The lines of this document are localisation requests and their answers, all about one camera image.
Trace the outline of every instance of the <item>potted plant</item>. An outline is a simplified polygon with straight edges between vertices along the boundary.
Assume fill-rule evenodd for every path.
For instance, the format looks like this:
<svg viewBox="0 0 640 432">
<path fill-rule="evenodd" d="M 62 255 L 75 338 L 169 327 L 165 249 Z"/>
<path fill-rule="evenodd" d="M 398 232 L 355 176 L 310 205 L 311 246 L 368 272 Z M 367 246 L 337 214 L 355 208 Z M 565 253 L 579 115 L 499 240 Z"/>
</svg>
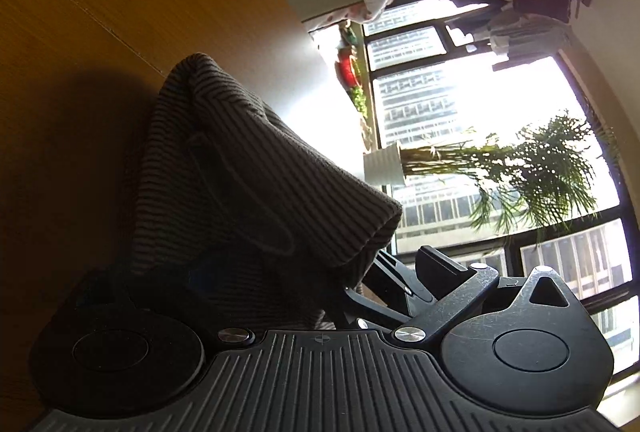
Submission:
<svg viewBox="0 0 640 432">
<path fill-rule="evenodd" d="M 612 148 L 612 134 L 600 132 Z M 548 226 L 596 208 L 593 167 L 584 156 L 593 133 L 588 123 L 565 112 L 546 126 L 523 127 L 510 145 L 500 144 L 496 134 L 481 144 L 402 148 L 396 143 L 364 156 L 365 180 L 372 185 L 404 185 L 406 176 L 462 174 L 479 191 L 472 227 L 487 224 L 495 208 L 501 232 L 508 233 L 520 221 L 530 227 Z"/>
</svg>

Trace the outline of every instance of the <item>white pot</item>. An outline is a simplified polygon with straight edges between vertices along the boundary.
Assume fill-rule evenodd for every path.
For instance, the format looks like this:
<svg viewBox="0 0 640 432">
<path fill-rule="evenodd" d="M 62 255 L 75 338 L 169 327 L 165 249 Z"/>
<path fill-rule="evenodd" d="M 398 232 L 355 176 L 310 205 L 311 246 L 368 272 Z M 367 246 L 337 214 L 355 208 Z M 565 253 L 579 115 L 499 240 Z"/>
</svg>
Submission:
<svg viewBox="0 0 640 432">
<path fill-rule="evenodd" d="M 402 163 L 400 162 L 400 144 L 394 144 L 364 154 L 364 180 L 371 186 L 405 186 Z"/>
</svg>

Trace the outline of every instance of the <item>wooden desk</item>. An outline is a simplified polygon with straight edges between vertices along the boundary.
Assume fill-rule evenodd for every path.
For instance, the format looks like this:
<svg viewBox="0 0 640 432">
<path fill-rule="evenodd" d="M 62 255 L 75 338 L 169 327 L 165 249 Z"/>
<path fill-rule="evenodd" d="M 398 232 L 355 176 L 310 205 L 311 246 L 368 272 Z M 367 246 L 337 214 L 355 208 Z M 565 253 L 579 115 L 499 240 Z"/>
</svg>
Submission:
<svg viewBox="0 0 640 432">
<path fill-rule="evenodd" d="M 126 249 L 135 150 L 164 76 L 197 51 L 361 174 L 355 110 L 285 0 L 0 0 L 3 431 L 42 410 L 37 332 Z"/>
</svg>

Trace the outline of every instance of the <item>building window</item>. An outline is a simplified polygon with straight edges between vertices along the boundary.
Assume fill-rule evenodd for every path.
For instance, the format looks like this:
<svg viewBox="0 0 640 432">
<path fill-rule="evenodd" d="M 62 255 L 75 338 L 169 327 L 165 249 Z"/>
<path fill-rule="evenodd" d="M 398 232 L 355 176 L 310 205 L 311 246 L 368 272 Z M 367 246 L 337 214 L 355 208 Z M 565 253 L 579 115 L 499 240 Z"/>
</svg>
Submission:
<svg viewBox="0 0 640 432">
<path fill-rule="evenodd" d="M 425 0 L 389 9 L 365 27 L 383 147 L 395 141 L 405 146 L 446 144 L 490 133 L 509 142 L 522 126 L 544 125 L 564 110 L 597 125 L 559 58 L 494 72 L 492 65 L 505 56 L 446 25 L 447 17 L 461 12 L 448 0 Z M 429 244 L 462 264 L 481 261 L 501 275 L 523 276 L 539 265 L 552 267 L 593 315 L 613 350 L 616 372 L 630 374 L 630 369 L 640 369 L 638 283 L 633 277 L 640 265 L 630 253 L 630 246 L 640 249 L 638 222 L 619 170 L 609 166 L 595 137 L 590 143 L 594 214 L 572 213 L 563 227 L 534 228 L 521 222 L 504 235 L 494 224 L 471 227 L 478 191 L 466 177 L 408 177 L 404 187 L 388 190 L 404 206 L 395 252 L 410 263 L 418 248 Z M 492 222 L 500 217 L 498 209 Z"/>
</svg>

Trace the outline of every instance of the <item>window frame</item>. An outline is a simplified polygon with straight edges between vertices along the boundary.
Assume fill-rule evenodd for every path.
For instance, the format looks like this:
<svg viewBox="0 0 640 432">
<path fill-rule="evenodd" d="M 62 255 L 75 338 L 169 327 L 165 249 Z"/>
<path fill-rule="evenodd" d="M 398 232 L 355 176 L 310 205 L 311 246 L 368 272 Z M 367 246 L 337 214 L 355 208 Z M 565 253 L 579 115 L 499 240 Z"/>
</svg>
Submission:
<svg viewBox="0 0 640 432">
<path fill-rule="evenodd" d="M 454 18 L 460 18 L 465 15 L 473 14 L 474 12 L 466 12 L 458 15 L 453 15 L 445 18 L 436 18 L 433 20 L 424 20 L 420 22 L 416 22 L 414 24 L 409 24 L 407 26 L 401 26 L 397 28 L 392 28 L 386 31 L 380 31 L 379 33 L 371 34 L 369 36 L 364 36 L 364 44 L 365 50 L 364 53 L 368 56 L 369 44 L 373 41 L 380 40 L 382 38 L 387 38 L 390 36 L 395 36 L 396 34 L 404 34 L 414 30 L 420 30 L 427 27 L 435 28 L 442 45 L 445 47 L 447 51 L 446 54 L 436 54 L 434 56 L 428 56 L 425 58 L 418 58 L 416 60 L 410 60 L 409 62 L 397 63 L 395 65 L 389 65 L 382 68 L 377 68 L 376 70 L 371 70 L 369 67 L 369 61 L 367 59 L 367 68 L 369 69 L 369 79 L 373 81 L 377 78 L 383 78 L 384 76 L 389 76 L 392 74 L 397 74 L 399 72 L 404 72 L 408 70 L 413 70 L 415 68 L 423 68 L 433 65 L 438 65 L 439 63 L 447 62 L 449 60 L 457 60 L 459 58 L 463 58 L 466 56 L 470 56 L 472 54 L 481 54 L 483 52 L 490 52 L 491 47 L 488 43 L 478 43 L 473 42 L 466 45 L 456 46 L 453 43 L 453 40 L 447 31 L 446 23 Z M 475 50 L 469 50 L 468 46 L 475 46 Z M 554 59 L 560 68 L 562 74 L 566 78 L 569 86 L 575 94 L 575 97 L 580 104 L 583 112 L 585 113 L 586 119 L 590 125 L 596 129 L 601 128 L 602 125 L 599 122 L 592 106 L 590 105 L 587 97 L 584 94 L 584 91 L 581 89 L 580 84 L 577 79 L 569 69 L 569 66 L 566 62 L 556 54 Z M 372 104 L 376 104 L 375 91 L 372 91 Z M 380 141 L 380 127 L 378 127 L 378 118 L 374 118 L 374 123 L 376 125 L 376 132 L 378 134 L 378 144 L 381 144 Z M 597 227 L 599 225 L 603 225 L 606 222 L 615 221 L 620 219 L 622 223 L 622 228 L 624 231 L 626 246 L 628 249 L 630 266 L 632 279 L 624 284 L 619 286 L 610 288 L 603 293 L 596 293 L 590 297 L 586 297 L 580 302 L 587 310 L 590 315 L 600 313 L 606 309 L 610 309 L 620 303 L 623 303 L 634 296 L 640 296 L 640 259 L 639 259 L 639 251 L 640 251 L 640 229 L 638 228 L 638 219 L 636 218 L 636 214 L 631 202 L 630 195 L 628 193 L 628 189 L 626 187 L 624 178 L 622 176 L 622 172 L 620 171 L 620 167 L 618 164 L 611 158 L 610 155 L 607 154 L 606 146 L 600 143 L 601 148 L 603 148 L 604 159 L 609 168 L 609 172 L 611 178 L 616 187 L 616 192 L 618 194 L 619 204 L 612 208 L 603 209 L 598 211 L 592 215 L 586 215 L 583 217 L 577 217 L 576 219 L 571 219 L 564 224 L 558 224 L 554 226 L 550 226 L 544 229 L 543 240 L 552 240 L 560 237 L 567 237 L 569 235 L 573 235 L 578 233 L 579 231 L 583 231 L 586 229 L 591 229 L 593 227 Z M 436 219 L 438 208 L 436 207 L 437 201 L 433 202 L 434 209 L 436 210 Z M 425 235 L 425 240 L 428 241 L 428 235 Z M 522 231 L 519 233 L 514 233 L 512 235 L 507 235 L 505 237 L 496 237 L 489 238 L 484 240 L 476 240 L 473 242 L 460 243 L 455 245 L 449 245 L 440 247 L 438 250 L 444 253 L 451 258 L 456 258 L 457 256 L 469 255 L 472 253 L 479 252 L 487 252 L 493 251 L 496 249 L 503 249 L 505 255 L 505 263 L 507 275 L 523 277 L 524 276 L 524 264 L 522 259 L 521 249 L 528 245 L 534 245 L 539 241 L 539 232 L 536 229 Z M 415 260 L 415 253 L 400 253 L 396 255 L 396 258 L 404 263 L 411 263 Z M 640 370 L 640 360 L 635 362 L 628 368 L 621 370 L 613 375 L 610 383 L 616 383 L 620 380 L 634 374 Z"/>
</svg>

